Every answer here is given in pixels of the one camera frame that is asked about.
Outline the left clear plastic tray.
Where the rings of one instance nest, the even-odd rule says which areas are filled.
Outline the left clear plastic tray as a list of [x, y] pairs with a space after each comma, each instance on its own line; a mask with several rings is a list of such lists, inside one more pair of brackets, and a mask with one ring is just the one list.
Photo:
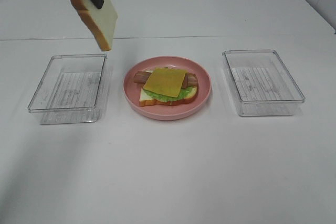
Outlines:
[[96, 122], [106, 110], [110, 73], [105, 54], [53, 56], [28, 112], [41, 125]]

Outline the brown bacon strip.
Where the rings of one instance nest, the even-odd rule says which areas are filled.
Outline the brown bacon strip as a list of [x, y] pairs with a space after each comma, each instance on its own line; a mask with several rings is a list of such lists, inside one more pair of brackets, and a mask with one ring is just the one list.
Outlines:
[[[133, 77], [133, 82], [138, 84], [145, 84], [151, 74], [152, 74], [151, 72], [147, 71], [138, 71]], [[188, 84], [188, 77], [187, 75], [185, 75], [182, 83], [182, 88], [187, 88], [187, 84]]]

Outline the red bacon strip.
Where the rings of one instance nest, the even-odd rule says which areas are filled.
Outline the red bacon strip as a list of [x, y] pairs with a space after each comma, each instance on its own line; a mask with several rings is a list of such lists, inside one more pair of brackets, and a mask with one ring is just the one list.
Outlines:
[[196, 74], [194, 73], [186, 73], [188, 77], [188, 84], [187, 87], [197, 86], [198, 85], [198, 79]]

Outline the green lettuce leaf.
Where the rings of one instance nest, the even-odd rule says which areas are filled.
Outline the green lettuce leaf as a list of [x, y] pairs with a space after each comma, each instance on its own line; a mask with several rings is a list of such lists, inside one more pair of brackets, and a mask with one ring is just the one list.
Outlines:
[[181, 89], [180, 93], [177, 97], [170, 97], [162, 94], [157, 94], [152, 91], [141, 89], [140, 91], [140, 101], [142, 100], [152, 100], [155, 99], [160, 102], [175, 102], [183, 99], [190, 99], [194, 97], [197, 93], [197, 86], [187, 87], [185, 89]]

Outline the white bread slice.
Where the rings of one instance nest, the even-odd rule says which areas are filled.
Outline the white bread slice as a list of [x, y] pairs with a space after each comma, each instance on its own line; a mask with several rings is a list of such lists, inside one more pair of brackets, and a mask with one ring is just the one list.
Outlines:
[[179, 95], [176, 98], [148, 91], [142, 87], [140, 90], [139, 106], [143, 107], [157, 104], [176, 106], [181, 104], [189, 104], [196, 99], [197, 93], [198, 78], [196, 74], [187, 72], [185, 74]]

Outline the right clear plastic tray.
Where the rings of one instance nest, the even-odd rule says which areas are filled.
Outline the right clear plastic tray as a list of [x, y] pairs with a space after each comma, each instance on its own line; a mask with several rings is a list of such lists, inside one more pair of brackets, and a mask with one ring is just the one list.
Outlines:
[[275, 50], [227, 50], [224, 74], [239, 116], [294, 115], [305, 96]]

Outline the clear plastic tray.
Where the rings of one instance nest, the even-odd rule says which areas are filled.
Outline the clear plastic tray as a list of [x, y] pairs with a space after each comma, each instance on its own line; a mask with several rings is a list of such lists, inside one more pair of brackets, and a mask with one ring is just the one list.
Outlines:
[[110, 73], [105, 54], [53, 56], [28, 112], [41, 125], [96, 122], [106, 110]]
[[227, 50], [224, 74], [239, 116], [294, 115], [305, 96], [275, 50]]

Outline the pink round plate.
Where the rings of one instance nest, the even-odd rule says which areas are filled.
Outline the pink round plate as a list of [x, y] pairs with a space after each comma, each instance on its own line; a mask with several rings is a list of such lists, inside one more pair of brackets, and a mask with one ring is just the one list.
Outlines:
[[[139, 98], [141, 86], [133, 82], [133, 77], [138, 71], [151, 70], [155, 67], [186, 69], [188, 72], [196, 74], [198, 78], [196, 98], [188, 104], [140, 107]], [[125, 98], [133, 110], [151, 119], [169, 121], [188, 117], [204, 107], [211, 94], [212, 84], [208, 72], [198, 63], [181, 57], [160, 56], [146, 59], [135, 64], [124, 77], [123, 89]]]

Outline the yellow cheese slice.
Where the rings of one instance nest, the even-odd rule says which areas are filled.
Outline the yellow cheese slice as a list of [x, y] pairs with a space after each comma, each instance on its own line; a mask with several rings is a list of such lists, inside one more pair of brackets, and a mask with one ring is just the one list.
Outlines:
[[174, 68], [155, 68], [147, 79], [144, 90], [177, 98], [187, 71]]

